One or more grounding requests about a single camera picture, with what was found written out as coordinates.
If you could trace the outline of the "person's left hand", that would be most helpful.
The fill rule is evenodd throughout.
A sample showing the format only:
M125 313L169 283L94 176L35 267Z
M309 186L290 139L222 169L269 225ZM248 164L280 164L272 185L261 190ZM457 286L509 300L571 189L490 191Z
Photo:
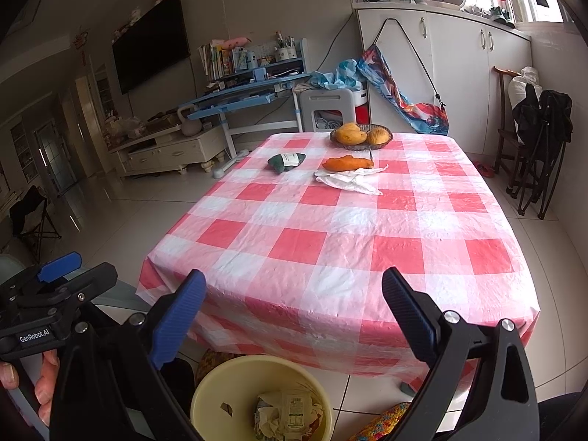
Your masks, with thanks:
M52 400L59 366L60 362L55 349L43 353L40 376L35 383L35 395L40 403L38 416L47 427L50 426ZM7 390L19 387L19 374L16 368L8 362L2 361L0 363L0 380L2 386Z

